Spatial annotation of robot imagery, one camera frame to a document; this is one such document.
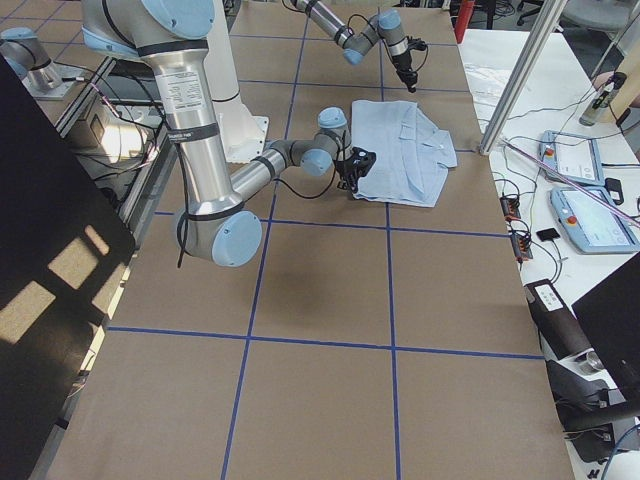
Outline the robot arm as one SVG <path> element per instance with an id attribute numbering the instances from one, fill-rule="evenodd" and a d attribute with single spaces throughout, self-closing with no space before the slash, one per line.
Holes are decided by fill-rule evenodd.
<path id="1" fill-rule="evenodd" d="M 420 67 L 413 68 L 411 52 L 426 52 L 428 45 L 421 38 L 413 38 L 405 33 L 397 10 L 390 9 L 370 18 L 364 17 L 363 29 L 356 32 L 322 1 L 283 1 L 283 5 L 309 18 L 342 49 L 343 57 L 351 65 L 361 63 L 371 49 L 382 43 L 400 81 L 410 93 L 416 92 Z"/>
<path id="2" fill-rule="evenodd" d="M 176 215 L 182 256 L 239 267 L 262 240 L 259 218 L 245 203 L 289 167 L 320 175 L 333 168 L 345 189 L 376 162 L 372 151 L 352 145 L 339 108 L 327 108 L 310 140 L 279 140 L 235 172 L 227 167 L 221 128 L 205 70 L 208 35 L 222 8 L 211 1 L 84 1 L 85 44 L 104 55 L 139 61 L 154 74 L 167 134 L 175 145 L 184 182 L 184 208 Z"/>

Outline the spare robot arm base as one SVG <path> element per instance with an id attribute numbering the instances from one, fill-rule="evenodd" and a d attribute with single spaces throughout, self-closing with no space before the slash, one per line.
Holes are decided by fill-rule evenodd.
<path id="1" fill-rule="evenodd" d="M 55 64 L 28 27 L 1 32 L 1 55 L 35 99 L 62 99 L 78 76 L 78 69 Z"/>

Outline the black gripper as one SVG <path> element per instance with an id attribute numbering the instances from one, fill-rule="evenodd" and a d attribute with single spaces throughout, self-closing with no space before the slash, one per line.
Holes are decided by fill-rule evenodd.
<path id="1" fill-rule="evenodd" d="M 410 52 L 403 52 L 392 56 L 392 64 L 401 82 L 410 93 L 416 92 L 418 73 L 413 69 Z"/>
<path id="2" fill-rule="evenodd" d="M 335 168 L 340 177 L 337 188 L 355 195 L 359 190 L 359 180 L 367 176 L 376 162 L 376 153 L 360 147 L 352 147 L 350 155 L 338 156 Z"/>

